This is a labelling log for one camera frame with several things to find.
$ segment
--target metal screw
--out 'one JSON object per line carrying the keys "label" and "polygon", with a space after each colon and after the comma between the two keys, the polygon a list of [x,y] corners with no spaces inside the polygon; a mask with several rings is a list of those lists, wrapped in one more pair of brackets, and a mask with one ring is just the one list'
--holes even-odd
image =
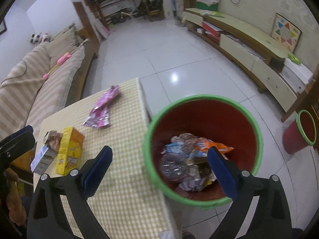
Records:
{"label": "metal screw", "polygon": [[74,170],[72,170],[71,172],[70,172],[70,175],[71,176],[76,176],[76,175],[78,175],[79,174],[79,170],[77,170],[77,169],[74,169]]}
{"label": "metal screw", "polygon": [[243,177],[248,177],[250,175],[250,173],[246,170],[241,171],[241,175],[243,175]]}
{"label": "metal screw", "polygon": [[277,182],[277,181],[279,181],[279,177],[277,175],[273,175],[272,176],[272,180]]}
{"label": "metal screw", "polygon": [[43,180],[43,181],[46,180],[46,179],[47,179],[47,174],[46,174],[46,173],[45,173],[45,174],[42,174],[40,178],[41,178],[41,180]]}

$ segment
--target drawer handle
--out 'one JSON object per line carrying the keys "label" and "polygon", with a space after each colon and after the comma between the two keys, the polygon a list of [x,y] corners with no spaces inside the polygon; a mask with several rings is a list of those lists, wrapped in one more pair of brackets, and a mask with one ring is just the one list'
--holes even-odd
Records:
{"label": "drawer handle", "polygon": [[277,86],[269,77],[266,77],[266,79],[268,80],[268,82],[269,82],[273,87],[275,87],[276,89],[278,89],[278,86]]}

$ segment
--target sofa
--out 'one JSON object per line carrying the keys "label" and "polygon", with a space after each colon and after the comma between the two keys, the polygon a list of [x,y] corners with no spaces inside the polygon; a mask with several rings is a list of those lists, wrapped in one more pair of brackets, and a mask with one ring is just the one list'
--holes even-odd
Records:
{"label": "sofa", "polygon": [[[44,81],[43,75],[66,52],[72,57]],[[33,127],[36,140],[42,140],[38,137],[42,121],[81,99],[94,54],[91,41],[83,40],[72,25],[29,52],[0,85],[0,140],[26,125]],[[13,164],[29,170],[30,156]]]}

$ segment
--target cabinet drawer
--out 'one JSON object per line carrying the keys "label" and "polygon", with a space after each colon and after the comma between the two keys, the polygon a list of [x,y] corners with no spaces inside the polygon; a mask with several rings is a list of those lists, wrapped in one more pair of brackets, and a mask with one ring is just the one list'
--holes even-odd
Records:
{"label": "cabinet drawer", "polygon": [[248,49],[224,34],[221,35],[220,47],[236,58],[249,71],[251,71],[256,56],[250,53]]}
{"label": "cabinet drawer", "polygon": [[287,112],[297,99],[297,96],[284,80],[260,59],[254,62],[252,73],[267,87],[281,107]]}
{"label": "cabinet drawer", "polygon": [[202,22],[204,20],[202,16],[198,16],[196,14],[189,13],[189,12],[185,12],[185,16],[186,16],[186,20],[192,23],[195,23],[199,26],[202,26]]}

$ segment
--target green rim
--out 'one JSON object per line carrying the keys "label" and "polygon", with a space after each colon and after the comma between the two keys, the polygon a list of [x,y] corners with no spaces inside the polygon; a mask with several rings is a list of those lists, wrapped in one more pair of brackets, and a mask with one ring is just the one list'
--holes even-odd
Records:
{"label": "green rim", "polygon": [[173,199],[177,202],[180,202],[180,203],[186,204],[186,205],[202,207],[202,208],[219,207],[219,206],[222,206],[224,204],[231,202],[232,200],[228,197],[224,197],[221,199],[216,199],[216,200],[211,200],[211,201],[197,201],[197,200],[191,200],[191,199],[187,199],[187,198],[184,198],[182,196],[179,196],[178,194],[176,194],[174,191],[172,191],[170,188],[168,188],[166,186],[166,184],[162,181],[160,176],[157,174],[157,171],[153,165],[151,146],[152,146],[152,137],[153,137],[153,133],[155,131],[156,126],[158,125],[158,123],[160,122],[162,117],[167,112],[169,112],[171,109],[173,109],[181,104],[184,104],[184,103],[187,103],[190,101],[196,101],[196,100],[215,100],[215,101],[221,101],[221,102],[227,103],[227,104],[233,106],[234,108],[236,108],[237,110],[239,110],[247,118],[247,120],[250,122],[250,124],[253,127],[255,137],[256,137],[256,147],[257,147],[255,164],[254,164],[254,167],[253,167],[251,174],[252,175],[257,174],[259,167],[260,167],[260,164],[261,164],[262,157],[263,157],[264,143],[263,143],[263,138],[262,138],[262,135],[261,135],[261,132],[260,132],[260,129],[259,129],[259,126],[258,126],[256,120],[251,115],[251,113],[245,107],[243,107],[241,104],[239,104],[239,103],[237,103],[229,98],[225,98],[223,96],[210,95],[210,94],[194,95],[194,96],[189,96],[189,97],[177,100],[176,102],[168,105],[166,108],[164,108],[162,111],[160,111],[154,117],[154,119],[152,120],[152,122],[150,123],[150,125],[148,127],[148,130],[146,132],[145,139],[144,139],[144,144],[143,144],[144,162],[145,162],[146,169],[149,173],[150,179],[153,181],[153,183],[156,186],[158,186],[161,189],[161,191],[166,196],[170,197],[171,199]]}
{"label": "green rim", "polygon": [[[314,130],[315,130],[315,139],[314,141],[310,141],[310,139],[307,137],[306,133],[304,132],[303,128],[302,128],[302,125],[301,125],[301,121],[300,121],[300,115],[301,113],[307,113],[309,115],[309,117],[311,118],[312,120],[312,124],[314,125]],[[306,142],[308,143],[308,145],[310,146],[313,146],[316,142],[316,139],[317,139],[317,131],[316,131],[316,125],[315,125],[315,121],[314,121],[314,118],[312,117],[312,115],[306,111],[306,110],[301,110],[298,114],[297,114],[297,117],[296,117],[296,123],[297,123],[297,126],[298,126],[298,129],[301,133],[301,135],[303,136],[303,138],[306,140]]]}

